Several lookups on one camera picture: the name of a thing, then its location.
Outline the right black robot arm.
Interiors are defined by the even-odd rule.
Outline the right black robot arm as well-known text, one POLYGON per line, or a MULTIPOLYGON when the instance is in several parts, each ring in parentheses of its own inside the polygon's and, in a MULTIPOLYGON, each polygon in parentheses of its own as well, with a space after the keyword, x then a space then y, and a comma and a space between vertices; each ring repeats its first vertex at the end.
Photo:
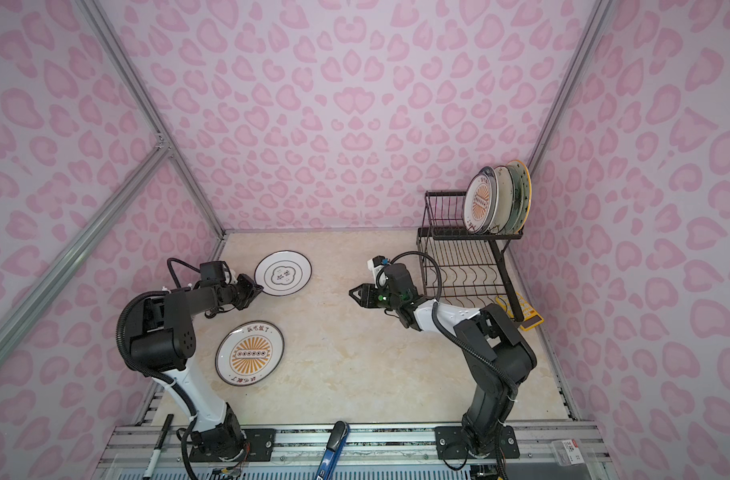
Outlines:
POLYGON ((440 290, 421 294, 402 263, 376 257, 369 269, 373 281, 350 289, 350 298, 362 308, 394 314, 406 329, 438 333, 460 348, 476 383, 461 421, 462 444, 478 458, 503 458, 515 443, 507 420, 519 387, 537 366, 518 327, 496 303, 462 308, 443 302, 440 290))

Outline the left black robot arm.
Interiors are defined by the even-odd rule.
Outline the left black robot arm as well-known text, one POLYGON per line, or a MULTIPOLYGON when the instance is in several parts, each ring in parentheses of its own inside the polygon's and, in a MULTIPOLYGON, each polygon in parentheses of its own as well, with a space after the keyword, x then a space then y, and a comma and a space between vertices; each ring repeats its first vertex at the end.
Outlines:
POLYGON ((147 291, 119 314, 115 341, 125 365, 161 385, 185 413, 180 435, 182 457, 191 448, 223 461, 247 456, 247 440, 236 414, 205 380, 194 359, 194 318, 213 318, 244 310, 263 287, 249 275, 235 274, 224 261, 195 267, 178 258, 166 261, 171 290, 147 291))

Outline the white plate grey cloud outline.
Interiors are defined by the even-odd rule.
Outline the white plate grey cloud outline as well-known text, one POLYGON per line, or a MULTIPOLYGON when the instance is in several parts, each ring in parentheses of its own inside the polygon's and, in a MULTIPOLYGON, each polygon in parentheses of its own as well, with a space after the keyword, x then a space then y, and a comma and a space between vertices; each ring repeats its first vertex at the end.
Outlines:
POLYGON ((301 291, 311 280, 312 265, 303 254, 282 250, 274 252, 257 265, 256 283, 269 296, 284 297, 301 291))

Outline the green rim lettered plate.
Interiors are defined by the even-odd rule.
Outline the green rim lettered plate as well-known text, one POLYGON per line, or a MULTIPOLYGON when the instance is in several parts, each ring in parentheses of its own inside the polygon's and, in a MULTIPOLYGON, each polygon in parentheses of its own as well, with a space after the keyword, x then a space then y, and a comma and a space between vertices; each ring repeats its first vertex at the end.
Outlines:
POLYGON ((491 186, 493 189, 492 200, 491 200, 491 219, 488 226, 488 232, 491 234, 498 234, 500 231, 500 225, 498 220, 498 213, 500 209, 500 175, 498 167, 491 167, 489 172, 491 180, 491 186))

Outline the star and cat plate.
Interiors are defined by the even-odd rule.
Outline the star and cat plate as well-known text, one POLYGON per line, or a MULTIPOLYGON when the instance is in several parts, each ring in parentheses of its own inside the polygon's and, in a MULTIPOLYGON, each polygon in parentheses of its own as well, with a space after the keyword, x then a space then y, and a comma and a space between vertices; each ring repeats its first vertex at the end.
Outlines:
POLYGON ((532 180, 528 167, 522 161, 513 160, 509 163, 509 165, 512 166, 519 175, 521 202, 517 222, 515 223, 515 232, 520 233, 530 212, 532 180))

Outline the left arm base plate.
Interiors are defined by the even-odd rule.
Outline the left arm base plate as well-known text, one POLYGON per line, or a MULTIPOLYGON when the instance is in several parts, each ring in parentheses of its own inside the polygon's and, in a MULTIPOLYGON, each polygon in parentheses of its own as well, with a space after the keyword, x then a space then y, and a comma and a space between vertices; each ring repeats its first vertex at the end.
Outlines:
POLYGON ((239 463, 241 460, 247 462, 269 462, 276 441, 277 430, 274 428, 248 428, 243 430, 243 435, 248 447, 248 455, 240 458, 222 460, 215 454, 204 453, 200 448, 191 446, 189 459, 193 463, 239 463))

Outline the small orange sunburst plate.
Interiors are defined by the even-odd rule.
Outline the small orange sunburst plate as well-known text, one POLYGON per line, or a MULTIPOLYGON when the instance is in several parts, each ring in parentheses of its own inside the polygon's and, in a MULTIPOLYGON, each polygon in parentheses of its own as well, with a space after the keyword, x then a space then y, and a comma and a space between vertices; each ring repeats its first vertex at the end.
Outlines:
POLYGON ((491 219, 493 189, 489 177, 491 167, 483 167, 470 181, 464 199, 463 221, 468 232, 488 231, 491 219))

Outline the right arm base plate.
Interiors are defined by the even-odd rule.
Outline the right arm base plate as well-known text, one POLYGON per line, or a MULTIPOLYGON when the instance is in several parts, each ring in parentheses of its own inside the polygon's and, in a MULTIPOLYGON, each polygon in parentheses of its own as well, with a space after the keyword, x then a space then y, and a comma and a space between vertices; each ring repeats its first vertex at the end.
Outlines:
POLYGON ((515 431, 509 425, 501 428, 498 437, 479 437, 469 427, 460 425, 435 427, 434 435, 440 460, 495 460, 497 455, 511 460, 521 456, 515 431))

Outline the cream floral branch plate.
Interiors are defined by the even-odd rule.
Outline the cream floral branch plate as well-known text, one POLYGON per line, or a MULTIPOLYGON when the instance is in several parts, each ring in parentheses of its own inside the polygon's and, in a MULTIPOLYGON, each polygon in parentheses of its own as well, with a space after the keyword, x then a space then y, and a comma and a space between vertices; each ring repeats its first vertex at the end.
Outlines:
POLYGON ((509 221, 514 202, 512 174, 506 165, 495 169, 498 188, 498 203, 494 223, 497 234, 503 234, 509 221))

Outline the large orange sunburst plate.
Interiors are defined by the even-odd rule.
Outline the large orange sunburst plate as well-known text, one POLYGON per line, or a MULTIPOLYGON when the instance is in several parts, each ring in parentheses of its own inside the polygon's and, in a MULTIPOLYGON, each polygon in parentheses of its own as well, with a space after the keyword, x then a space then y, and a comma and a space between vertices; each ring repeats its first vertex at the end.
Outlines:
POLYGON ((252 321, 224 337, 215 357, 215 370, 225 383, 245 387, 257 384, 280 365, 285 351, 281 330, 267 321, 252 321))

